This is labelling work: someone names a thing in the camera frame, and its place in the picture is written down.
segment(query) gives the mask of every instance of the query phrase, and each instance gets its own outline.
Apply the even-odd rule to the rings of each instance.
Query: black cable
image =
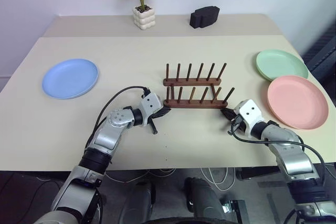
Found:
[[[101,116],[103,115],[105,109],[108,107],[108,105],[110,105],[110,103],[118,96],[120,95],[122,92],[126,91],[126,90],[129,90],[129,89],[143,89],[144,91],[147,89],[146,87],[143,87],[143,86],[130,86],[130,87],[127,87],[127,88],[124,88],[122,90],[120,90],[118,93],[116,93],[106,104],[105,106],[103,107],[103,109],[100,111],[99,113],[99,116],[96,120],[96,123],[95,123],[95,127],[93,128],[93,131],[96,131],[98,129],[98,124],[99,124],[99,121],[100,121],[100,118]]]
[[[25,211],[25,213],[23,214],[23,216],[15,224],[19,224],[27,216],[27,214],[30,211],[31,206],[33,205],[34,199],[35,199],[38,191],[43,187],[43,185],[45,185],[47,183],[54,183],[57,186],[58,190],[60,190],[59,184],[57,182],[53,181],[53,180],[45,181],[41,185],[39,185],[39,187],[37,187],[36,191],[34,192],[34,195],[33,195],[33,198],[30,201],[29,207],[27,208],[27,210]]]
[[[124,88],[122,90],[120,90],[118,93],[116,93],[106,104],[105,106],[102,108],[102,110],[100,111],[98,117],[97,117],[97,120],[96,120],[96,123],[93,127],[93,131],[89,137],[89,139],[87,140],[86,144],[85,144],[85,148],[88,147],[89,143],[91,142],[93,136],[95,135],[95,132],[96,130],[100,127],[100,125],[106,120],[106,117],[100,121],[100,118],[101,116],[103,115],[105,109],[110,105],[110,103],[118,96],[120,95],[122,92],[126,91],[126,90],[129,90],[129,89],[143,89],[144,91],[147,91],[148,89],[146,87],[143,87],[143,86],[130,86],[130,87],[127,87],[127,88]]]
[[[241,142],[245,142],[245,143],[251,143],[251,144],[296,144],[296,145],[300,145],[300,146],[303,146],[303,147],[311,150],[319,158],[319,160],[320,160],[320,162],[323,166],[321,181],[324,184],[324,182],[325,182],[325,171],[327,170],[326,169],[326,164],[325,164],[322,156],[320,155],[320,153],[318,153],[314,148],[310,147],[309,145],[301,144],[301,143],[297,143],[297,142],[292,142],[292,141],[253,141],[253,140],[242,139],[242,138],[240,138],[239,136],[236,135],[236,133],[234,131],[234,124],[231,124],[231,133],[235,137],[235,139],[237,139]]]
[[[301,144],[304,144],[304,142],[303,142],[302,138],[301,138],[299,135],[298,135],[298,138],[299,138],[299,140],[300,140]]]
[[[295,224],[300,224],[300,217],[298,215],[296,215],[296,220],[295,220]]]
[[[98,127],[97,127],[98,129],[99,129],[99,127],[101,126],[101,124],[102,124],[103,122],[105,122],[105,120],[106,120],[106,116],[105,116],[105,117],[103,118],[103,120],[101,120],[101,122],[98,124]],[[95,132],[96,132],[96,131],[93,131],[93,132],[91,133],[91,135],[89,136],[89,139],[86,141],[85,148],[88,147],[88,145],[89,145],[89,143],[91,142],[93,136],[95,135]]]
[[[287,217],[285,218],[285,220],[283,221],[283,224],[288,224],[290,218],[292,218],[292,216],[296,213],[295,209],[293,209],[291,212],[289,212],[289,214],[287,215]]]
[[[8,178],[8,180],[5,182],[4,186],[0,190],[0,195],[2,194],[2,191],[5,189],[5,187],[7,186],[8,182],[12,179],[13,176],[14,176],[14,173],[12,173],[10,175],[10,177]]]

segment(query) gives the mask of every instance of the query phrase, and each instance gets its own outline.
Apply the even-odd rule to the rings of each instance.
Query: beige tabletop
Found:
[[[110,17],[111,20],[118,18],[121,17]],[[185,18],[178,20],[182,26],[185,25]],[[178,37],[171,34],[155,36],[153,32],[141,37],[129,37],[126,34],[122,37],[107,34],[99,37],[99,31],[92,28],[87,30],[92,37],[78,37],[75,35],[77,28],[67,27],[70,35],[63,37],[66,33],[61,34],[62,29],[56,31],[53,24],[51,29],[54,31],[47,31],[48,37],[36,42],[0,93],[0,170],[71,170],[80,161],[98,113],[116,92],[127,86],[142,85],[149,87],[162,99],[165,97],[162,80],[165,78],[166,63],[171,65],[171,74],[176,73],[177,63],[181,63],[182,77],[186,75],[189,63],[193,64],[191,76],[195,76],[201,62],[204,63],[203,75],[207,75],[214,62],[215,76],[226,62],[219,98],[222,99],[231,87],[235,87],[228,100],[229,108],[241,100],[253,99],[261,108],[265,120],[278,122],[267,105],[266,93],[270,82],[257,72],[255,58],[260,51],[270,48],[298,56],[274,24],[273,30],[264,29],[262,34],[258,31],[263,28],[253,28],[251,25],[248,29],[256,29],[256,35],[252,35],[248,29],[244,31],[236,27],[236,30],[241,29],[243,35],[210,36],[200,34],[206,30],[192,29]],[[122,28],[123,25],[115,27],[117,30]],[[44,74],[53,65],[71,58],[85,58],[94,62],[100,74],[97,84],[88,93],[75,99],[57,100],[48,97],[41,88]],[[318,129],[294,131],[306,144],[320,152],[326,162],[334,162],[335,107],[311,74],[308,79],[325,95],[329,117]],[[200,97],[202,92],[203,89],[196,89],[194,97]],[[190,89],[184,89],[182,98],[187,98],[189,94]],[[127,91],[108,110],[136,106],[140,102],[140,95],[141,92],[137,90]],[[155,119],[154,123],[159,131],[157,135],[153,135],[149,127],[134,127],[123,134],[109,169],[276,164],[275,157],[266,146],[241,143],[229,136],[229,122],[219,110],[173,109],[166,116]],[[313,162],[318,161],[309,151],[307,154]]]

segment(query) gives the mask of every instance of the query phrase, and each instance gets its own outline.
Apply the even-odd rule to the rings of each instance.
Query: wire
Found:
[[[219,185],[219,184],[223,183],[223,182],[226,180],[226,177],[227,177],[227,174],[228,174],[228,169],[226,168],[224,178],[222,179],[221,182],[215,182],[215,181],[212,182],[210,179],[208,179],[207,176],[205,176],[205,173],[203,172],[203,169],[202,169],[202,168],[201,168],[201,172],[202,172],[204,178],[205,178],[210,184],[218,184],[218,185]]]
[[[146,176],[147,174],[149,173],[149,170],[147,170],[143,175],[139,176],[139,177],[136,177],[136,178],[133,178],[131,180],[127,180],[127,181],[122,181],[122,180],[118,180],[118,179],[115,179],[115,178],[111,178],[107,173],[105,173],[105,176],[107,176],[110,180],[114,181],[114,182],[119,182],[119,183],[124,183],[124,184],[127,184],[127,183],[130,183],[130,182],[133,182],[139,178],[142,178],[144,176]]]
[[[154,177],[158,177],[158,178],[165,178],[165,177],[169,177],[170,175],[172,175],[174,172],[176,171],[176,169],[173,169],[173,171],[167,175],[158,175],[155,173],[152,173],[151,171],[149,171],[148,173],[153,175]]]
[[[159,169],[161,172],[163,173],[171,173],[174,169],[169,169],[169,170],[165,170],[165,169]]]
[[[94,131],[97,130],[98,128],[98,124],[99,124],[99,121],[100,121],[100,118],[101,116],[103,115],[105,109],[108,107],[108,105],[110,105],[110,103],[118,96],[120,95],[122,92],[126,91],[126,90],[129,90],[129,89],[143,89],[143,90],[146,90],[147,88],[146,87],[143,87],[143,86],[130,86],[130,87],[127,87],[127,88],[124,88],[122,90],[120,90],[118,93],[116,93],[106,104],[105,106],[103,107],[103,109],[100,111],[99,113],[99,116],[96,120],[96,123],[95,123],[95,127],[94,127]]]
[[[320,162],[323,166],[322,176],[321,176],[321,181],[322,181],[323,184],[325,182],[325,171],[327,170],[330,173],[330,171],[327,169],[326,163],[324,162],[320,153],[318,153],[313,147],[310,147],[307,144],[301,144],[301,143],[292,142],[292,141],[252,141],[252,140],[242,139],[242,138],[240,138],[239,136],[236,135],[236,133],[234,131],[234,125],[233,124],[231,124],[231,133],[232,133],[232,136],[235,137],[235,139],[237,139],[241,142],[244,142],[244,143],[251,143],[251,144],[296,144],[296,145],[303,146],[303,147],[311,150],[312,152],[314,152],[315,155],[319,158],[319,160],[320,160]]]
[[[93,127],[93,131],[89,137],[89,139],[87,140],[86,142],[86,145],[85,145],[85,148],[88,147],[89,143],[91,142],[96,130],[99,128],[99,126],[106,120],[106,117],[101,121],[100,121],[100,118],[101,116],[103,115],[105,109],[108,107],[108,105],[110,105],[110,103],[118,96],[120,95],[122,92],[126,91],[126,90],[129,90],[129,89],[143,89],[144,91],[147,90],[146,87],[143,87],[143,86],[130,86],[130,87],[127,87],[127,88],[124,88],[122,90],[120,90],[118,93],[116,93],[106,104],[105,106],[102,108],[102,110],[100,111],[98,117],[97,117],[97,120],[96,120],[96,123]]]
[[[30,204],[29,204],[27,210],[25,211],[25,213],[23,214],[23,216],[22,216],[22,217],[21,217],[15,224],[20,223],[20,222],[27,216],[27,214],[28,214],[29,211],[30,211],[31,206],[33,205],[34,199],[35,199],[35,197],[36,197],[38,191],[43,187],[43,185],[45,185],[45,184],[47,184],[47,183],[54,183],[54,184],[57,186],[58,190],[60,190],[60,186],[59,186],[59,184],[58,184],[57,182],[53,181],[53,180],[45,181],[45,182],[43,182],[42,184],[40,184],[40,185],[37,187],[36,191],[34,192],[33,198],[31,199]]]
[[[295,209],[293,209],[291,212],[289,212],[289,214],[287,215],[287,217],[285,218],[285,220],[283,221],[283,224],[288,224],[290,218],[292,218],[292,216],[296,213]]]
[[[98,199],[98,207],[99,207],[99,224],[101,224],[102,219],[103,219],[103,199],[101,197],[100,192],[97,190],[99,199]]]
[[[13,176],[14,176],[14,173],[12,173],[10,177],[8,178],[8,180],[5,182],[4,186],[0,190],[0,195],[2,194],[3,190],[5,189],[5,187],[7,186],[7,184],[9,183],[9,181],[12,179]]]
[[[236,170],[235,170],[235,168],[233,167],[233,181],[232,181],[232,184],[229,186],[229,187],[227,187],[227,188],[225,188],[225,189],[221,189],[221,188],[219,188],[219,186],[217,185],[217,183],[215,183],[215,180],[214,180],[214,177],[212,176],[212,172],[211,172],[211,170],[210,170],[210,168],[208,168],[209,169],[209,173],[210,173],[210,176],[211,176],[211,179],[212,179],[212,181],[214,182],[214,185],[215,185],[215,187],[219,190],[219,191],[228,191],[228,190],[230,190],[232,187],[233,187],[233,185],[235,184],[235,181],[236,181]]]
[[[45,182],[45,181],[51,181],[51,179],[41,179],[39,177],[36,177],[39,181]]]
[[[328,173],[330,174],[331,177],[333,177],[333,179],[336,179],[336,176],[333,175],[333,173],[329,170],[329,168],[325,167],[328,171]]]
[[[103,120],[101,120],[101,122],[98,124],[98,129],[99,129],[99,127],[101,126],[101,124],[102,124],[103,122],[105,122],[105,120],[106,120],[106,116],[105,116],[105,117],[103,118]],[[92,131],[91,135],[89,136],[89,139],[86,141],[85,148],[88,147],[88,145],[90,144],[90,142],[91,142],[93,136],[95,135],[95,132],[96,132],[96,131]]]
[[[300,222],[300,217],[298,215],[296,215],[295,224],[299,224],[299,222]]]
[[[298,135],[298,138],[299,138],[299,140],[300,140],[301,144],[304,144],[304,142],[303,142],[302,138],[301,138],[299,135]]]

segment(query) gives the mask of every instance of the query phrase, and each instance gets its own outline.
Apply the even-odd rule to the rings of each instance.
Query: silver robot arm segment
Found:
[[[99,200],[97,187],[118,147],[122,133],[133,126],[146,126],[163,105],[155,93],[143,97],[138,109],[113,110],[95,132],[79,163],[71,171],[52,202],[51,212],[35,224],[91,223]]]
[[[305,223],[329,219],[332,222],[324,223],[334,223],[336,205],[326,194],[314,165],[302,147],[290,143],[272,144],[272,141],[300,143],[299,136],[289,129],[279,127],[273,121],[264,122],[261,111],[253,100],[241,102],[233,111],[236,116],[232,121],[239,122],[234,130],[245,129],[248,138],[253,136],[269,142],[267,145],[276,157],[278,167],[296,202],[296,211],[300,218],[304,219]]]

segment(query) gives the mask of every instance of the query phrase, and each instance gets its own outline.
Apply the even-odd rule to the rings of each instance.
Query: floor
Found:
[[[144,170],[136,170],[108,172],[108,174],[115,179],[130,180],[145,172]],[[166,174],[159,170],[152,170],[151,172],[157,175]],[[207,169],[204,172],[210,177]],[[225,168],[213,168],[212,173],[214,179],[220,181],[224,176]],[[153,181],[157,190],[152,219],[192,216],[186,207],[183,193],[183,183],[186,177],[203,177],[203,175],[200,169],[177,169],[171,176],[164,178],[154,177],[151,174],[144,177]],[[56,184],[44,184],[32,201],[37,188],[44,183],[41,180],[45,179],[21,173],[0,172],[0,223],[34,223],[41,215],[46,213],[58,191]],[[55,181],[59,185],[62,184],[60,180]],[[226,188],[232,181],[233,169],[229,168],[228,177],[220,187]],[[103,181],[99,189],[104,202],[102,223],[117,223],[123,203],[136,182],[123,184],[111,181],[108,178]],[[336,200],[336,182],[328,179],[326,188],[333,200]],[[214,190],[221,199],[244,199],[251,224],[283,223],[286,215],[293,208],[293,201],[282,175],[279,173],[243,181],[236,179],[234,186],[227,192],[220,192],[216,188]],[[227,216],[227,220],[236,221],[232,214]]]

